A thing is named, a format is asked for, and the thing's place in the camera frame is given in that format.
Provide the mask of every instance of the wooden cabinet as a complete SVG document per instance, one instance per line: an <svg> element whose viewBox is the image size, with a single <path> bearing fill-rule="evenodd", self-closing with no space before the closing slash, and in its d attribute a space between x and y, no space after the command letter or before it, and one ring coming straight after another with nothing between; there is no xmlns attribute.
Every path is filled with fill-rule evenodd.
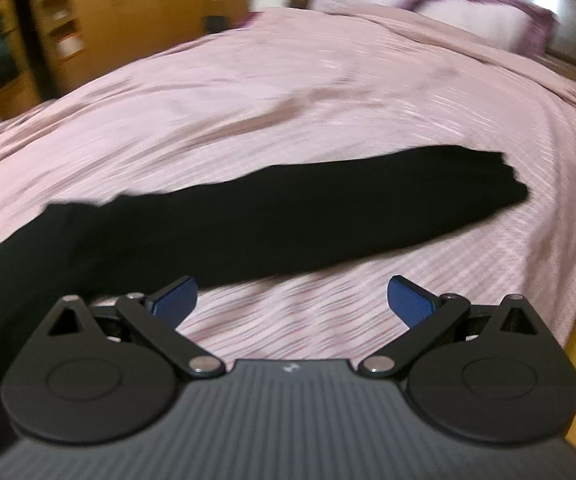
<svg viewBox="0 0 576 480"><path fill-rule="evenodd" d="M204 16L247 14L246 0L72 0L92 76L204 33Z"/></svg>
<svg viewBox="0 0 576 480"><path fill-rule="evenodd" d="M17 23L14 0L0 0L1 29L19 76L0 89L0 118L9 119L41 103Z"/></svg>
<svg viewBox="0 0 576 480"><path fill-rule="evenodd" d="M61 93L90 81L90 50L82 40L72 1L30 0L30 4L46 61Z"/></svg>

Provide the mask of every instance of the black cloth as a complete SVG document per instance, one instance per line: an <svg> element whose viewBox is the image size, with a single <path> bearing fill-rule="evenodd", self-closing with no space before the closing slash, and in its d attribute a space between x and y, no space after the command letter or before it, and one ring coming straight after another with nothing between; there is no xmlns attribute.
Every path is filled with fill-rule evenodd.
<svg viewBox="0 0 576 480"><path fill-rule="evenodd" d="M65 294L90 300L149 294L184 274L206 288L322 269L420 244L527 196L501 153L426 146L271 166L102 206L49 205L0 244L0 381Z"/></svg>

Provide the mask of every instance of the gray ribbed surface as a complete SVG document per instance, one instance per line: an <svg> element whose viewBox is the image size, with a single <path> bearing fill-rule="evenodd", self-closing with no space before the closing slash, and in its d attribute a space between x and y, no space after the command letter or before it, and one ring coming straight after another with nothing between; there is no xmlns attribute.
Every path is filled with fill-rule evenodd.
<svg viewBox="0 0 576 480"><path fill-rule="evenodd" d="M562 439L474 447L418 420L397 387L345 361L240 361L197 381L168 415L115 444L65 449L23 441L0 457L10 480L576 480Z"/></svg>

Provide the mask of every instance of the screw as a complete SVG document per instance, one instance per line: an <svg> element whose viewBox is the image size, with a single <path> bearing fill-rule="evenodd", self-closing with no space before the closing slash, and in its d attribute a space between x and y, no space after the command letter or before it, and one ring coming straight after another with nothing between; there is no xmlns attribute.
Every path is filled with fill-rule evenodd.
<svg viewBox="0 0 576 480"><path fill-rule="evenodd" d="M198 374L208 374L219 368L222 365L222 362L211 355L200 355L199 357L193 357L190 359L188 364L192 368L193 372L197 372Z"/></svg>
<svg viewBox="0 0 576 480"><path fill-rule="evenodd" d="M364 368L373 374L388 372L395 367L395 361L385 355L373 355L364 359Z"/></svg>

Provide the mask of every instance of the bed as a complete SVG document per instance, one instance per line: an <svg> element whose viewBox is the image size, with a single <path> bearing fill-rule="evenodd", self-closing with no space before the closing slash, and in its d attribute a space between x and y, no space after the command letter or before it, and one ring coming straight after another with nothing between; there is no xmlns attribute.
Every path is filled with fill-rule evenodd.
<svg viewBox="0 0 576 480"><path fill-rule="evenodd" d="M528 1L560 21L539 62L357 6L271 9L116 70L0 124L0 241L48 202L424 144L499 150L531 189L521 206L409 250L203 291L180 330L230 364L357 361L405 331L386 302L404 274L474 303L523 293L564 344L576 317L576 0Z"/></svg>

